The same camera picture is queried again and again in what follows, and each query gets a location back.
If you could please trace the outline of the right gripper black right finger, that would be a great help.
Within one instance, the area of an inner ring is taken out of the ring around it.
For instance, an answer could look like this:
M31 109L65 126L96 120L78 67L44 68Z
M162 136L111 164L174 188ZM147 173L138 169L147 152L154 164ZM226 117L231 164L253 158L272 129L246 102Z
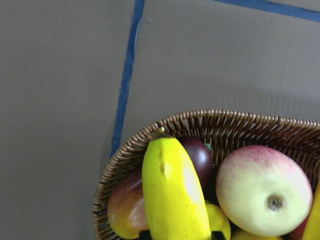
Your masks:
M222 231L212 231L211 237L213 240L226 240L226 237Z

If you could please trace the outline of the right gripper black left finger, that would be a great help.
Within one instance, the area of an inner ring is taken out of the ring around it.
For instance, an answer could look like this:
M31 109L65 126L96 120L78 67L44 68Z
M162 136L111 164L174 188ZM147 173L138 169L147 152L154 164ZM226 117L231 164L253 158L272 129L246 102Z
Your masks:
M142 230L139 232L139 240L151 240L151 232L149 230Z

